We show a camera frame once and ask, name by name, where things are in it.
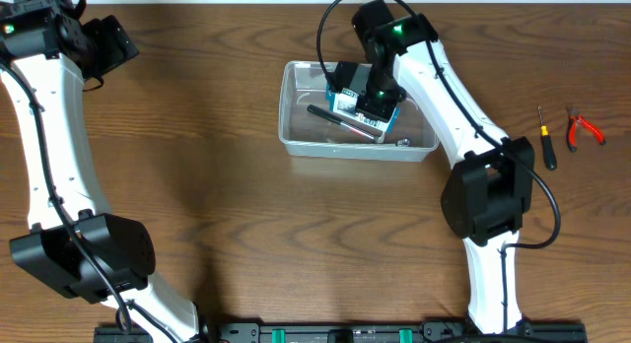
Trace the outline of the small black-handled hammer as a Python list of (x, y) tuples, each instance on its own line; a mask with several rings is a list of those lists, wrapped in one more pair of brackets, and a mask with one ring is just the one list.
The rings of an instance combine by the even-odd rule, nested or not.
[(319, 142), (334, 144), (380, 144), (382, 136), (314, 104), (307, 106), (309, 135)]

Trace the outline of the silver double-ended wrench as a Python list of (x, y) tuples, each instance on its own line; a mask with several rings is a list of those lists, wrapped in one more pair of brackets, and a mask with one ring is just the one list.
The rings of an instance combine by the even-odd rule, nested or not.
[(411, 144), (411, 141), (407, 138), (404, 139), (400, 139), (395, 143), (396, 147), (409, 147)]

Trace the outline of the clear plastic container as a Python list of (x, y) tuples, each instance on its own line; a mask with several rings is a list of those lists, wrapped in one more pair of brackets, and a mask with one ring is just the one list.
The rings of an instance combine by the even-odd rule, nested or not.
[(421, 162), (439, 138), (413, 99), (399, 103), (390, 120), (370, 117), (353, 90), (338, 95), (316, 61), (285, 66), (278, 135), (291, 156)]

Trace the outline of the blue and white box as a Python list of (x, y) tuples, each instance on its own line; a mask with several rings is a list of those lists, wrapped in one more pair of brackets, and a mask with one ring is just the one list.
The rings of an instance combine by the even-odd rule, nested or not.
[(377, 120), (369, 116), (366, 112), (357, 107), (360, 95), (349, 89), (344, 89), (341, 93), (335, 93), (329, 85), (326, 85), (325, 98), (329, 101), (329, 110), (338, 115), (349, 118), (351, 121), (362, 126), (368, 126), (380, 131), (382, 134), (389, 133), (396, 123), (400, 109), (396, 107), (389, 121)]

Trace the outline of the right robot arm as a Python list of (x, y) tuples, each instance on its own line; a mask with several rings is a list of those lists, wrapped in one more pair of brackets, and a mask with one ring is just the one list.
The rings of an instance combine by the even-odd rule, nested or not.
[(391, 121), (400, 103), (417, 102), (448, 157), (443, 215), (463, 240), (470, 281), (468, 317), (482, 334), (515, 330), (523, 320), (515, 252), (532, 193), (534, 151), (512, 139), (479, 107), (452, 67), (438, 33), (422, 14), (395, 18), (385, 0), (362, 5), (351, 24), (371, 69), (344, 62), (325, 78), (334, 97)]

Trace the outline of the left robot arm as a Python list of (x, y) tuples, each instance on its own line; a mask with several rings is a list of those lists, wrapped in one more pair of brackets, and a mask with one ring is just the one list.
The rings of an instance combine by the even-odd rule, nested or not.
[(203, 342), (197, 306), (157, 273), (147, 229), (114, 215), (98, 180), (84, 95), (90, 80), (101, 82), (138, 50), (116, 17), (83, 22), (86, 6), (1, 6), (1, 80), (19, 121), (30, 186), (30, 231), (10, 241), (12, 258), (64, 298), (113, 308), (109, 342)]

